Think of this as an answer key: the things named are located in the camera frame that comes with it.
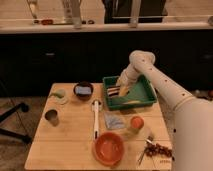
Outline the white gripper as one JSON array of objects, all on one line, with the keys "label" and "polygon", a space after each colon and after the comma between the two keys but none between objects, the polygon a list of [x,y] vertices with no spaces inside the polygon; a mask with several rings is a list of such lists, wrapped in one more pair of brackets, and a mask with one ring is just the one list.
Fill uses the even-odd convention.
[{"label": "white gripper", "polygon": [[128,66],[124,69],[116,82],[118,86],[121,86],[119,89],[119,96],[122,97],[127,95],[129,92],[128,86],[135,84],[137,79],[138,72],[132,66]]}]

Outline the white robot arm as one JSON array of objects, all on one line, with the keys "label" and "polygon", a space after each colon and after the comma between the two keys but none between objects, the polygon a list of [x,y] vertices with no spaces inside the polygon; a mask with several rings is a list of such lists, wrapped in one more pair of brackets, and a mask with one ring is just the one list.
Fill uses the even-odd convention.
[{"label": "white robot arm", "polygon": [[200,99],[154,66],[152,52],[135,50],[117,85],[124,96],[144,75],[174,112],[172,171],[213,171],[213,103]]}]

